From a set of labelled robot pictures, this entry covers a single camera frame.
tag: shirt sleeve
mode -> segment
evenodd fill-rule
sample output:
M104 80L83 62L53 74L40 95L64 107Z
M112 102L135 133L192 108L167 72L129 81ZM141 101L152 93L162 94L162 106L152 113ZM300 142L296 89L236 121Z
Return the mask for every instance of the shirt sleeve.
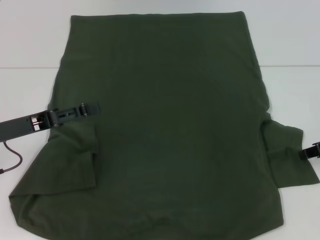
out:
M262 124L262 136L273 179L278 188L319 183L308 160L301 160L303 131L268 119Z

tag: white surface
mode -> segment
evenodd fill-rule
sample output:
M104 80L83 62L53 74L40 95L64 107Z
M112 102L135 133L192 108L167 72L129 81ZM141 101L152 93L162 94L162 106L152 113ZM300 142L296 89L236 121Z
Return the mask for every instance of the white surface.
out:
M69 34L70 15L244 11L260 65L320 65L317 0L1 0L0 122L46 109ZM320 67L263 67L274 120L304 130L303 147L320 141ZM40 240L18 227L8 195L48 132L8 144L24 161L0 175L0 239ZM0 168L18 161L0 144ZM320 176L320 160L311 163ZM320 184L280 190L285 225L257 240L319 240Z
M319 0L1 0L0 67L58 67L71 15L236 11L261 65L320 65Z

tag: fabric fold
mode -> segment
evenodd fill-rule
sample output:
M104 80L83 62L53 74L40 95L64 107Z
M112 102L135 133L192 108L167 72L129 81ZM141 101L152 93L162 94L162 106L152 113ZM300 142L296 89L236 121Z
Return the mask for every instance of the fabric fold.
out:
M17 223L28 212L28 202L34 196L94 188L97 147L95 127L89 120L53 128L47 144L9 196Z
M303 140L301 129L268 119L262 125L262 134L271 173L279 188L319 183L310 162L299 158Z

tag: wrinkled fabric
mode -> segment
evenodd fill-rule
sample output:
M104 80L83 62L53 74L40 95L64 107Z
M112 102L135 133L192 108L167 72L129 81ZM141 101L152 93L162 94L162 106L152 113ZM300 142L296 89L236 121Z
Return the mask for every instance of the wrinkled fabric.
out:
M49 108L92 102L9 197L41 237L248 240L283 224L278 188L319 183L267 113L243 12L72 16Z

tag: green t-shirt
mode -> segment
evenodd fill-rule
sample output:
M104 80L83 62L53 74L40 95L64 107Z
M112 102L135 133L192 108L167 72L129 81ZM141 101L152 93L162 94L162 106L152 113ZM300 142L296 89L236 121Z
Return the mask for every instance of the green t-shirt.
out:
M49 108L92 102L9 197L41 237L248 240L283 224L278 188L319 182L267 114L243 12L72 16Z

